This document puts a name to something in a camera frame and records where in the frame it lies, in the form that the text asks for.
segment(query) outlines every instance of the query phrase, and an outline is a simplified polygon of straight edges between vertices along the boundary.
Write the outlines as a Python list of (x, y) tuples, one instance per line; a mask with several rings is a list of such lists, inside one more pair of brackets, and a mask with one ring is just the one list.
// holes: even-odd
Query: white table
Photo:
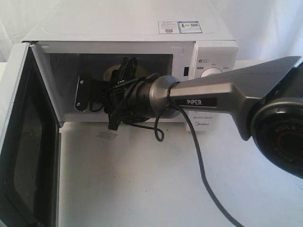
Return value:
[[(59, 226), (233, 226), (202, 184), (184, 125), (160, 128), (164, 142), (153, 131), (125, 125), (110, 140), (106, 123), (67, 122), (61, 129)], [(302, 226), (303, 180), (271, 164), (252, 139), (242, 141), (229, 115), (221, 114), (216, 130), (198, 138), (209, 183), (239, 222)]]

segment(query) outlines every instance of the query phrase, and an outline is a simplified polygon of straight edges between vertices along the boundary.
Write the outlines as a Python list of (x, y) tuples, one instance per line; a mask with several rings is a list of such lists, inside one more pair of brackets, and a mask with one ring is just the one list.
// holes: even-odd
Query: power cord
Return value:
[(137, 127), (137, 128), (143, 128), (143, 129), (152, 129), (154, 130), (155, 136), (157, 141), (162, 142), (164, 140), (164, 132), (162, 130), (160, 130), (158, 128), (158, 123), (159, 123), (159, 119), (161, 118), (162, 114), (167, 110), (167, 109), (175, 109), (177, 111), (180, 111), (181, 114), (184, 116), (186, 122), (189, 125), (190, 128), (190, 132), (192, 134), (194, 143), (195, 143), (195, 147), (196, 147), (196, 152), (197, 152), (197, 156), (198, 156), (198, 161), (199, 161), (199, 167), (200, 167), (200, 173), (201, 173), (201, 178), (203, 181), (203, 184), (208, 192), (208, 194), (210, 195), (211, 199), (214, 201), (214, 203), (216, 204), (216, 206), (218, 207), (218, 209), (220, 210), (220, 212), (231, 222), (233, 223), (236, 227), (244, 227), (240, 222), (238, 222), (233, 216), (231, 216), (231, 214), (224, 208), (224, 206), (220, 203), (220, 201), (218, 200), (218, 198), (216, 197), (216, 195), (214, 194), (211, 186), (208, 183), (206, 174), (205, 174), (205, 168), (204, 168), (204, 163), (203, 163), (203, 158), (202, 158), (202, 153), (200, 150), (200, 145), (199, 145), (199, 141), (195, 132), (195, 129), (193, 127), (193, 124), (191, 123), (188, 115), (186, 114), (186, 112), (178, 105), (175, 104), (170, 104), (168, 106), (166, 106), (164, 109), (162, 109), (159, 113), (159, 115), (156, 118), (155, 121), (155, 125), (154, 127), (148, 127), (148, 126), (143, 126), (143, 125), (137, 125), (137, 124), (131, 124), (131, 126)]

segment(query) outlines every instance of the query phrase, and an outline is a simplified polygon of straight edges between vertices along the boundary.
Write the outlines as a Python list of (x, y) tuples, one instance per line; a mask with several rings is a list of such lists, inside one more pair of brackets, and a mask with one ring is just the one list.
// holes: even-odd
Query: white wall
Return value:
[[(59, 0), (0, 0), (0, 61)], [(239, 60), (303, 55), (303, 0), (210, 0), (236, 38)]]

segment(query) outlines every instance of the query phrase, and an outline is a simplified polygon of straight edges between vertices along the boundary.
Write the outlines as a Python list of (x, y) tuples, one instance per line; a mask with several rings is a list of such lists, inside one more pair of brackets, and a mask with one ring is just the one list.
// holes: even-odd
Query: white microwave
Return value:
[[(14, 45), (0, 81), (2, 222), (56, 225), (59, 128), (64, 122), (107, 121), (102, 111), (75, 109), (81, 73), (103, 81), (132, 56), (138, 76), (157, 72), (184, 81), (232, 70), (237, 52), (207, 0), (60, 1)], [(210, 122), (214, 113), (189, 116)], [(207, 130), (207, 124), (196, 130)]]

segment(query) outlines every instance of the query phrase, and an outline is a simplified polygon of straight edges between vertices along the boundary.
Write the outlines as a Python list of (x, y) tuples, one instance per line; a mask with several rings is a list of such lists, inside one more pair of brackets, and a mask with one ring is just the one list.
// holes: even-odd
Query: microwave door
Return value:
[(59, 123), (28, 43), (13, 47), (0, 80), (0, 220), (54, 227)]

